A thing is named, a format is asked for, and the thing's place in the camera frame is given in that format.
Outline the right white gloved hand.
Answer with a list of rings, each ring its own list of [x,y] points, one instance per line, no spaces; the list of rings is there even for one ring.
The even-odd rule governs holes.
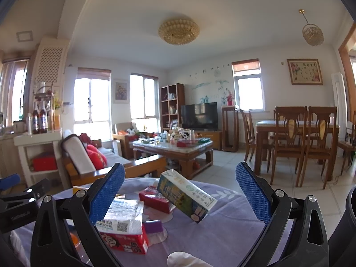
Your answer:
[[[181,251],[173,252],[167,257],[168,267],[207,267],[210,264],[194,257],[193,255]]]

